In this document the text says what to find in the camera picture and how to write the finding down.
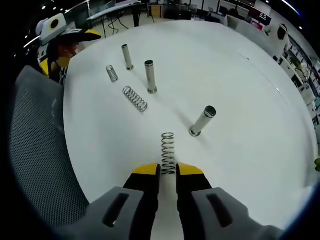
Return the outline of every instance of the metal tube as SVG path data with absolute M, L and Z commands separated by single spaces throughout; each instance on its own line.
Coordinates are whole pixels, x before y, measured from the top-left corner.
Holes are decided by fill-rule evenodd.
M 154 61 L 148 60 L 144 62 L 146 78 L 148 80 L 148 93 L 155 94 L 158 89 L 155 81 Z
M 190 135 L 192 137 L 198 137 L 204 127 L 214 118 L 216 114 L 216 109 L 213 106 L 207 106 L 196 123 L 190 127 Z
M 130 53 L 129 53 L 129 48 L 127 44 L 122 45 L 122 52 L 123 52 L 123 56 L 124 56 L 124 60 L 126 63 L 126 69 L 127 70 L 132 70 L 134 68 L 132 62 L 131 62 L 131 57 L 130 57 Z

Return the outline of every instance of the person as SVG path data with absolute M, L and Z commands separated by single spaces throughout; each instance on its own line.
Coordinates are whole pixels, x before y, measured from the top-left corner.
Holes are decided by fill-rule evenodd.
M 48 71 L 50 79 L 65 85 L 71 58 L 77 55 L 79 43 L 53 40 L 47 49 Z
M 43 74 L 63 86 L 70 60 L 78 53 L 79 43 L 102 38 L 101 34 L 92 29 L 67 28 L 62 13 L 41 20 L 35 33 L 40 41 L 37 59 Z
M 274 43 L 273 49 L 273 59 L 278 62 L 280 60 L 284 50 L 289 51 L 290 47 L 290 40 L 288 36 L 288 29 L 286 25 L 269 25 L 264 27 L 264 32 Z

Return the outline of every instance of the mesh chair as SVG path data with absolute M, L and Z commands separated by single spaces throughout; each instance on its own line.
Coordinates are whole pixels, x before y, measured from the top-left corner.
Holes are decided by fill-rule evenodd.
M 9 158 L 17 182 L 52 227 L 75 223 L 89 205 L 61 130 L 63 94 L 61 85 L 26 66 L 15 84 L 9 123 Z

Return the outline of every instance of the white table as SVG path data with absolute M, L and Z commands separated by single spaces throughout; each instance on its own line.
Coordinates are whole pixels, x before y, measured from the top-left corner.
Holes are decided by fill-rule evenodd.
M 128 44 L 134 69 L 126 70 Z M 158 92 L 147 92 L 153 60 Z M 106 66 L 113 65 L 112 83 Z M 131 86 L 149 104 L 140 113 Z M 188 128 L 207 105 L 217 115 L 193 138 Z M 257 45 L 216 23 L 170 21 L 103 39 L 70 62 L 64 128 L 71 163 L 92 203 L 132 170 L 161 162 L 161 134 L 175 133 L 179 162 L 199 167 L 264 225 L 284 228 L 305 198 L 306 163 L 318 156 L 313 123 L 299 91 Z M 161 178 L 152 239 L 183 239 L 175 176 Z
M 105 15 L 117 12 L 119 10 L 122 9 L 126 9 L 129 7 L 132 7 L 133 5 L 140 5 L 141 1 L 137 1 L 137 0 L 128 0 L 128 1 L 124 1 L 124 2 L 119 2 L 116 3 L 115 6 L 107 8 L 101 12 L 96 13 L 93 16 L 88 17 L 86 20 L 87 21 L 93 21 L 93 20 L 97 20 Z M 140 21 L 140 12 L 137 10 L 132 9 L 132 17 L 133 17 L 133 23 L 134 23 L 134 27 L 139 27 L 139 21 Z M 104 37 L 106 38 L 106 30 L 105 30 L 105 21 L 103 19 L 101 19 L 101 24 L 103 26 L 103 32 L 104 32 Z
M 103 10 L 101 12 L 96 13 L 95 15 L 88 17 L 86 20 L 87 21 L 96 20 L 98 18 L 101 18 L 104 15 L 110 14 L 112 12 L 115 12 L 115 11 L 118 11 L 121 9 L 125 9 L 127 7 L 130 7 L 131 5 L 140 4 L 140 3 L 141 3 L 141 1 L 137 1 L 137 0 L 128 0 L 125 2 L 119 2 L 119 3 L 116 3 L 115 6 L 113 6 L 113 7 L 110 7 L 106 10 Z

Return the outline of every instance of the metal spring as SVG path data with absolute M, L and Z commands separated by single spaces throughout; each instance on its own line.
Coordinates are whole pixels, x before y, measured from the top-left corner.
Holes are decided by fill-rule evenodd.
M 130 86 L 124 87 L 122 92 L 141 113 L 147 110 L 148 103 L 146 103 Z
M 165 132 L 162 134 L 162 165 L 161 171 L 163 175 L 176 173 L 175 158 L 175 134 L 173 132 Z
M 116 74 L 116 71 L 112 65 L 106 66 L 106 71 L 111 79 L 111 82 L 115 82 L 118 80 L 118 75 Z

